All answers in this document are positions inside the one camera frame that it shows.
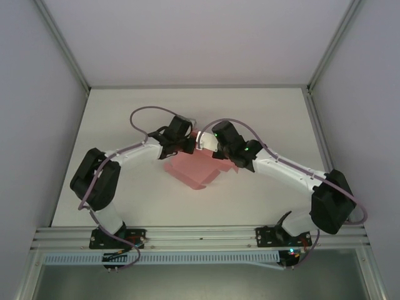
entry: white wall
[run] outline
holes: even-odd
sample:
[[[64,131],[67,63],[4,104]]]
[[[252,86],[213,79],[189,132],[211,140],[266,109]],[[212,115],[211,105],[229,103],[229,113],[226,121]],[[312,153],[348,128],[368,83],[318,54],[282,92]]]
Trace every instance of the white wall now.
[[[400,299],[400,1],[366,0],[316,88],[336,167],[369,211],[366,229]]]
[[[12,299],[58,198],[85,97],[33,3],[0,9],[0,293]]]
[[[45,0],[91,86],[306,84],[350,0]]]

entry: white platform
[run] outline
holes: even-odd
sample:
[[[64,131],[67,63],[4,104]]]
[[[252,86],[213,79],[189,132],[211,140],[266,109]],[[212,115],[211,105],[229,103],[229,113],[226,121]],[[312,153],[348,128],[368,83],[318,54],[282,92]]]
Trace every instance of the white platform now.
[[[92,89],[52,226],[93,226],[69,182],[86,152],[122,148],[143,137],[129,124],[131,111],[145,105],[169,108],[198,127],[218,118],[236,118],[254,128],[278,153],[323,170],[301,89]],[[141,111],[134,122],[148,132],[168,125],[171,115]],[[246,139],[253,138],[237,126]],[[164,172],[163,161],[122,167],[114,198],[128,226],[218,226],[274,224],[309,199],[270,177],[247,170],[221,173],[206,189],[194,191]]]

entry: glass panel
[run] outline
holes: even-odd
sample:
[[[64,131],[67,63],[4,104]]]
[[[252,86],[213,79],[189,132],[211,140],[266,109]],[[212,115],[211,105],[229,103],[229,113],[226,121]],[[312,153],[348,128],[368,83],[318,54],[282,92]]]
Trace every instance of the glass panel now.
[[[37,300],[110,299],[368,299],[354,251],[315,251],[298,269],[246,264],[133,266],[119,273],[102,266],[44,266]]]

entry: white table surface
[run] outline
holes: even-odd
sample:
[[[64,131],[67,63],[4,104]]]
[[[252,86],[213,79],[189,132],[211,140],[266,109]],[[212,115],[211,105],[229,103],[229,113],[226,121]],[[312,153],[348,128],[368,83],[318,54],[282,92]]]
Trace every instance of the white table surface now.
[[[92,89],[52,226],[93,226],[69,183],[86,152],[121,149],[143,137],[129,124],[131,111],[158,105],[201,128],[218,118],[248,123],[279,154],[313,169],[323,162],[301,89]],[[172,116],[149,109],[134,122],[151,132]],[[245,139],[253,138],[236,126]],[[163,171],[164,161],[122,167],[114,204],[128,226],[220,226],[274,224],[288,210],[310,200],[270,177],[247,170],[222,172],[206,189],[195,191]]]

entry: pink object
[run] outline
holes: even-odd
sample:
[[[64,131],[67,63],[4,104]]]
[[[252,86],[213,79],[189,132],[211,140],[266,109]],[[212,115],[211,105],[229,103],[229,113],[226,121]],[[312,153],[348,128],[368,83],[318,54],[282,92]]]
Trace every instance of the pink object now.
[[[194,150],[193,154],[179,152],[164,164],[164,170],[192,189],[204,189],[221,173],[231,168],[238,172],[238,167],[228,159],[212,158],[210,150]]]

